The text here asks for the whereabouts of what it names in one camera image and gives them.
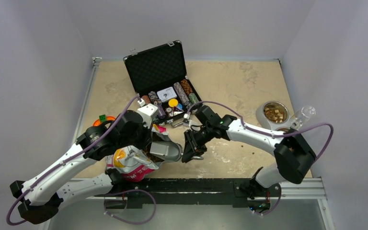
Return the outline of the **grey metal scoop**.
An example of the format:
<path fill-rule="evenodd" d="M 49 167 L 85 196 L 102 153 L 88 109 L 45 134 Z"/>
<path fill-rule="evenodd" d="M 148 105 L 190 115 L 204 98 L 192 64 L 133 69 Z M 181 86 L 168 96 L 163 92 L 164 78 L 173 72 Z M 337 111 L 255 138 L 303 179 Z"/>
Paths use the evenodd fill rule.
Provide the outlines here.
<path fill-rule="evenodd" d="M 155 156 L 161 160 L 167 162 L 178 162 L 188 163 L 192 160 L 203 160 L 202 156 L 190 156 L 184 154 L 183 147 L 172 141 L 154 141 L 150 145 L 150 155 Z"/>

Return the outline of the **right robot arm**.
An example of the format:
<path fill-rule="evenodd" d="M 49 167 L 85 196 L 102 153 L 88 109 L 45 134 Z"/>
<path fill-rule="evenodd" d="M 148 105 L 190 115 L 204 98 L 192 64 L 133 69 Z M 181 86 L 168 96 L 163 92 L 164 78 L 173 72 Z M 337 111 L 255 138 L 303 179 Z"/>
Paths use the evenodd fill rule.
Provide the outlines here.
<path fill-rule="evenodd" d="M 294 129 L 285 134 L 263 128 L 251 131 L 239 118 L 232 115 L 220 117 L 207 105 L 201 106 L 195 116 L 201 127 L 198 131 L 185 131 L 182 162 L 201 158 L 207 151 L 206 144 L 215 138 L 264 150 L 274 156 L 275 163 L 259 169 L 250 180 L 250 189 L 256 195 L 283 181 L 300 184 L 316 160 L 310 145 Z"/>

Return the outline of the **pet food bag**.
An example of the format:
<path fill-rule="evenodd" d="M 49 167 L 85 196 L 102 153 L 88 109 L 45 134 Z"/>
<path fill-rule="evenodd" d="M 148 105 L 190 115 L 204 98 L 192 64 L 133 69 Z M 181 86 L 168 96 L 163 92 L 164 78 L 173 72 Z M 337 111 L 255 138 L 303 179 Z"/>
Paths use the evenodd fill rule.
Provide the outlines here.
<path fill-rule="evenodd" d="M 135 146 L 127 146 L 117 149 L 112 156 L 105 157 L 106 170 L 117 170 L 122 177 L 129 182 L 139 182 L 148 174 L 158 170 L 166 160 L 150 153 L 151 144 L 159 141 L 170 141 L 166 128 L 153 125 L 151 142 L 146 148 L 139 149 Z"/>

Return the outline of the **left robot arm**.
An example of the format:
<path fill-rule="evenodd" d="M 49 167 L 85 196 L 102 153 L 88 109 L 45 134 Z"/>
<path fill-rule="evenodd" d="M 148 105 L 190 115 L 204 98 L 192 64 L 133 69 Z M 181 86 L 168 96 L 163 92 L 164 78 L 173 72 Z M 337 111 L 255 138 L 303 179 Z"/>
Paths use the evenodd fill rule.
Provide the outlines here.
<path fill-rule="evenodd" d="M 131 146 L 145 149 L 152 142 L 152 121 L 157 113 L 157 106 L 152 104 L 136 111 L 126 107 L 115 121 L 88 128 L 63 156 L 37 176 L 28 181 L 14 181 L 10 190 L 16 201 L 7 213 L 7 224 L 40 224 L 66 206 L 90 196 L 120 195 L 124 183 L 116 169 L 75 184 L 70 179 L 113 156 L 118 149 Z"/>

